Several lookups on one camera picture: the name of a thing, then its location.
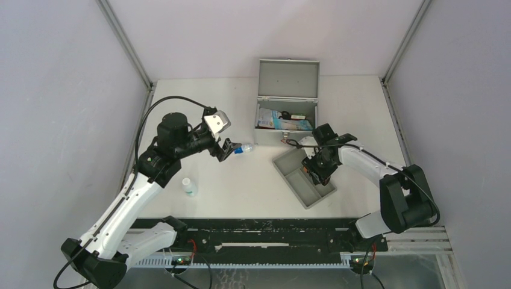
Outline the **white bottle blue cap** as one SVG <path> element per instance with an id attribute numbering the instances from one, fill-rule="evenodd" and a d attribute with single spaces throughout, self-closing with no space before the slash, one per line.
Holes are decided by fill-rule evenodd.
<path id="1" fill-rule="evenodd" d="M 240 147 L 234 150 L 234 154 L 244 154 L 248 152 L 252 152 L 254 149 L 254 145 L 251 143 L 242 144 Z"/>

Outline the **grey plastic divider tray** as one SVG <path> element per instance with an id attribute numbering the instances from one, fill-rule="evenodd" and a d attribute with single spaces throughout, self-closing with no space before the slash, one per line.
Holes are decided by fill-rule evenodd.
<path id="1" fill-rule="evenodd" d="M 303 150 L 291 149 L 275 157 L 272 163 L 300 204 L 308 210 L 335 193 L 337 187 L 332 182 L 314 185 L 301 163 L 305 158 Z"/>

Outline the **small green white box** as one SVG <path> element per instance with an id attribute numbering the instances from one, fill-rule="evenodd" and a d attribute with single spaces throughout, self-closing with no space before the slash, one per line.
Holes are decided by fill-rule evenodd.
<path id="1" fill-rule="evenodd" d="M 299 115 L 299 114 L 292 114 L 290 117 L 291 120 L 305 120 L 305 115 Z"/>

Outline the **clear bottle white cap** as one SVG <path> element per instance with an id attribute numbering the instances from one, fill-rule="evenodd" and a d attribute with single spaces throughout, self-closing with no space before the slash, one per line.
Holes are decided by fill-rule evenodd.
<path id="1" fill-rule="evenodd" d="M 183 191 L 187 196 L 194 196 L 198 192 L 198 187 L 195 182 L 193 182 L 190 178 L 184 178 L 181 182 Z"/>

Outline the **black medical scissors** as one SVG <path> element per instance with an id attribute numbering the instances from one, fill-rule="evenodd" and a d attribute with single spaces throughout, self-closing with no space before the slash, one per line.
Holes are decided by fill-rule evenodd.
<path id="1" fill-rule="evenodd" d="M 288 111 L 282 111 L 282 112 L 280 112 L 280 115 L 278 118 L 283 119 L 283 120 L 290 120 L 291 114 Z"/>

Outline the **grey metal medicine box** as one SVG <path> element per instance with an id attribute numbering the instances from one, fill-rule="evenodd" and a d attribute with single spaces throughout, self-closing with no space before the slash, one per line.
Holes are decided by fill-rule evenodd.
<path id="1" fill-rule="evenodd" d="M 305 115 L 315 128 L 318 125 L 320 62 L 315 60 L 261 59 L 257 106 L 254 121 L 254 140 L 258 145 L 281 146 L 282 139 L 299 140 L 312 131 L 291 131 L 257 126 L 259 108 L 288 111 Z"/>

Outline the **blue plaster packet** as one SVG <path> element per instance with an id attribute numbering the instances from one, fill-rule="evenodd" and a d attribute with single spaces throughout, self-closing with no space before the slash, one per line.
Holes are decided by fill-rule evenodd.
<path id="1" fill-rule="evenodd" d="M 280 111 L 275 111 L 275 129 L 291 130 L 291 131 L 311 131 L 313 129 L 311 123 L 305 120 L 283 120 L 279 119 Z"/>

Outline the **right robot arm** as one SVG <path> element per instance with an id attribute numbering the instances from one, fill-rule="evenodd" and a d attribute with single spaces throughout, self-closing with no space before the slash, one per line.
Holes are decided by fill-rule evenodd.
<path id="1" fill-rule="evenodd" d="M 287 144 L 306 153 L 302 164 L 314 184 L 326 185 L 338 167 L 347 166 L 378 188 L 379 209 L 350 226 L 348 242 L 353 249 L 365 250 L 377 235 L 399 234 L 440 221 L 439 207 L 418 165 L 400 167 L 384 160 L 367 151 L 354 135 L 339 135 L 327 123 L 315 128 L 310 137 Z"/>

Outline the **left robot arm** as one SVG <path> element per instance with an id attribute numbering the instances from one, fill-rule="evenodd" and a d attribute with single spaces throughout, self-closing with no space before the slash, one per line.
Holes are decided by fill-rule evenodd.
<path id="1" fill-rule="evenodd" d="M 181 169 L 182 159 L 207 150 L 222 162 L 240 147 L 229 138 L 219 144 L 221 132 L 230 125 L 227 115 L 213 108 L 204 110 L 198 129 L 191 128 L 182 113 L 165 115 L 157 135 L 105 213 L 79 239 L 68 238 L 62 244 L 69 265 L 97 288 L 115 288 L 133 265 L 154 252 L 167 247 L 183 250 L 188 234 L 167 220 L 134 237 L 126 233 Z"/>

